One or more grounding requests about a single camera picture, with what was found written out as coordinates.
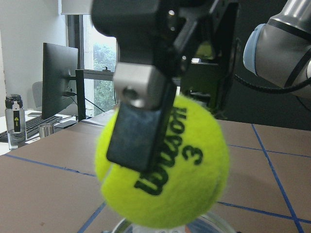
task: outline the black keyboard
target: black keyboard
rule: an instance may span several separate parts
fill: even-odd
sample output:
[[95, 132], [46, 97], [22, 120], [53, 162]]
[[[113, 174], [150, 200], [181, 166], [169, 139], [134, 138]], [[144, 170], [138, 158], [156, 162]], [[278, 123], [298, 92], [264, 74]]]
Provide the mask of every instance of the black keyboard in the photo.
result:
[[[26, 121], [26, 134], [27, 138], [34, 136], [35, 134], [39, 133], [39, 125], [44, 123], [55, 124], [62, 119], [61, 116], [52, 116], [43, 120], [40, 116], [35, 117], [31, 120]], [[0, 142], [8, 142], [8, 134], [7, 132], [0, 133]]]

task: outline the yellow tennis ball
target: yellow tennis ball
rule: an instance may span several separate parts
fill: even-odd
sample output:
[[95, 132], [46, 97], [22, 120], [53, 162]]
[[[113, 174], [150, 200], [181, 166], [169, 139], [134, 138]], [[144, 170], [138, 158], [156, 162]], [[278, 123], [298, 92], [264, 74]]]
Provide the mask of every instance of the yellow tennis ball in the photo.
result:
[[157, 164], [139, 173], [106, 159], [116, 116], [100, 136], [95, 156], [107, 204], [133, 223], [158, 229], [184, 225], [206, 213], [224, 189], [229, 170], [227, 146], [214, 117], [177, 96]]

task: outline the black monitor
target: black monitor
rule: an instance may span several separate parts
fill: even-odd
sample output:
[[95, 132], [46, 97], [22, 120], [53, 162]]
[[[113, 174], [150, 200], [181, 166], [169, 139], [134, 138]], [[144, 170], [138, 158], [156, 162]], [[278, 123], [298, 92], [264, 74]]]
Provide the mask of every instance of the black monitor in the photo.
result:
[[58, 114], [73, 102], [76, 93], [77, 66], [78, 49], [43, 44], [43, 119]]

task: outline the brown table surface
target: brown table surface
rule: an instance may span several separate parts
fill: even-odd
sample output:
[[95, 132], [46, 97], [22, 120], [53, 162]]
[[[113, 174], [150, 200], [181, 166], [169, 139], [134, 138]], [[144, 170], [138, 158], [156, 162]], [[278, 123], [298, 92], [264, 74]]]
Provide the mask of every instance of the brown table surface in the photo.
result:
[[[219, 121], [231, 154], [211, 211], [242, 233], [311, 233], [311, 132]], [[102, 128], [78, 123], [0, 156], [0, 233], [101, 233], [122, 219], [94, 174]]]

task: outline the light blue joint cap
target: light blue joint cap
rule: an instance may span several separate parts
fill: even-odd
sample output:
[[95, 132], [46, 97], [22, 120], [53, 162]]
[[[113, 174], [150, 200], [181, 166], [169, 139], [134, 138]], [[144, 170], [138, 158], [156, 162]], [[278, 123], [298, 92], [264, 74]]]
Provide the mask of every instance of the light blue joint cap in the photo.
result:
[[256, 45], [258, 41], [258, 37], [262, 27], [266, 25], [265, 23], [258, 25], [255, 30], [252, 32], [248, 41], [246, 43], [244, 54], [243, 54], [243, 64], [246, 69], [253, 72], [255, 75], [256, 68], [255, 68], [255, 53], [256, 53]]

